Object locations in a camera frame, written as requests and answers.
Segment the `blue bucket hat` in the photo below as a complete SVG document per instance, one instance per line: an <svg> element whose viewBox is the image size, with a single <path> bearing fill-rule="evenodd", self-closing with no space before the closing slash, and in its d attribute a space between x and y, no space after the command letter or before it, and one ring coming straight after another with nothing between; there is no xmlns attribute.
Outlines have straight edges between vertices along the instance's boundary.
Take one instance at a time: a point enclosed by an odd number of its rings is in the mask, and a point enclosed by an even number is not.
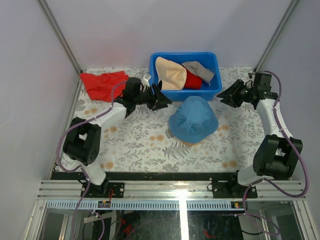
<svg viewBox="0 0 320 240"><path fill-rule="evenodd" d="M174 137L197 144L213 134L219 126L209 103L200 96L188 97L169 117L168 128Z"/></svg>

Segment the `grey hat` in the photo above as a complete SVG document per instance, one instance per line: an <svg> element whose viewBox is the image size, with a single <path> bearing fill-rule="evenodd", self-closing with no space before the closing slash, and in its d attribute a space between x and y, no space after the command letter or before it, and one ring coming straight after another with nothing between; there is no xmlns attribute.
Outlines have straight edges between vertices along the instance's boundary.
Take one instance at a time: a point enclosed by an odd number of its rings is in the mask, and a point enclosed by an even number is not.
<svg viewBox="0 0 320 240"><path fill-rule="evenodd" d="M215 74L211 70L205 68L198 61L186 61L183 62L181 65L195 76L200 77L207 84L209 84L215 76Z"/></svg>

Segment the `blue plastic bin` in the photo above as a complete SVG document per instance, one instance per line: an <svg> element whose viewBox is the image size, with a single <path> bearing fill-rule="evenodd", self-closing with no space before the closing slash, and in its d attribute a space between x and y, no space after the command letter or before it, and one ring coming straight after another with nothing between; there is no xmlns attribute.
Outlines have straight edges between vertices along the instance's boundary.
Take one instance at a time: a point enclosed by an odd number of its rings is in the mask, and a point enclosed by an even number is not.
<svg viewBox="0 0 320 240"><path fill-rule="evenodd" d="M191 73L183 63L199 63L213 74L210 80ZM150 56L149 83L156 84L172 101L182 102L190 96L211 101L222 90L218 60L212 52L157 52Z"/></svg>

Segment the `wooden hat stand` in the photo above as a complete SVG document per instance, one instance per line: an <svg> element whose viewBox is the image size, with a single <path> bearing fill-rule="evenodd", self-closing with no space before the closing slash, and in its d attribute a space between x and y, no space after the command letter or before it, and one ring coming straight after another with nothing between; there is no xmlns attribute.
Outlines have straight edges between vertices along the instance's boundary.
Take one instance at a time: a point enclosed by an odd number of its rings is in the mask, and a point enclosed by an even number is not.
<svg viewBox="0 0 320 240"><path fill-rule="evenodd" d="M181 143L184 144L184 145L186 145L186 146L196 146L196 145L201 144L202 142L203 142L203 140L202 140L202 141L199 141L199 142L196 142L196 143L190 143L190 142L186 142L186 141L182 141L182 140L181 140Z"/></svg>

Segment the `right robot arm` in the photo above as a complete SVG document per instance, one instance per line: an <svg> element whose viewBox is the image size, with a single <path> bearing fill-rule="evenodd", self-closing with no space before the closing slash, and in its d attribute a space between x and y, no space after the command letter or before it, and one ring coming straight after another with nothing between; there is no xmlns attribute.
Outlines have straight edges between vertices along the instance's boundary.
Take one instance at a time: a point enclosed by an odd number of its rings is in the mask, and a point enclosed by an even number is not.
<svg viewBox="0 0 320 240"><path fill-rule="evenodd" d="M291 198L302 198L309 189L309 180L301 193L285 191L275 183L276 180L289 179L300 163L304 176L308 176L302 159L303 143L288 130L280 110L281 92L273 92L271 80L276 76L271 71L249 73L251 86L241 79L217 95L221 103L232 108L239 108L249 103L260 117L265 137L253 157L252 166L237 172L237 180L228 184L228 192L233 197L240 197L246 186L253 187L260 182L268 182L282 194Z"/></svg>

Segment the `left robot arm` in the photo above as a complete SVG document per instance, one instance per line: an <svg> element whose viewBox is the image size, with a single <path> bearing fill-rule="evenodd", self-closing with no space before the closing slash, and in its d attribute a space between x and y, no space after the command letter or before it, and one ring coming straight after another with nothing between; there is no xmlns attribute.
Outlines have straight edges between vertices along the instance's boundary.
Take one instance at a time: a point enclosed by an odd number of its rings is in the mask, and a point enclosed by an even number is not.
<svg viewBox="0 0 320 240"><path fill-rule="evenodd" d="M106 111L88 120L75 117L71 121L63 136L62 151L69 159L79 163L77 168L81 169L87 181L84 187L86 192L92 189L98 197L113 196L106 172L97 159L102 130L127 118L138 105L146 105L152 111L168 107L172 101L162 93L162 88L162 81L145 84L139 78L130 77L113 87L111 105Z"/></svg>

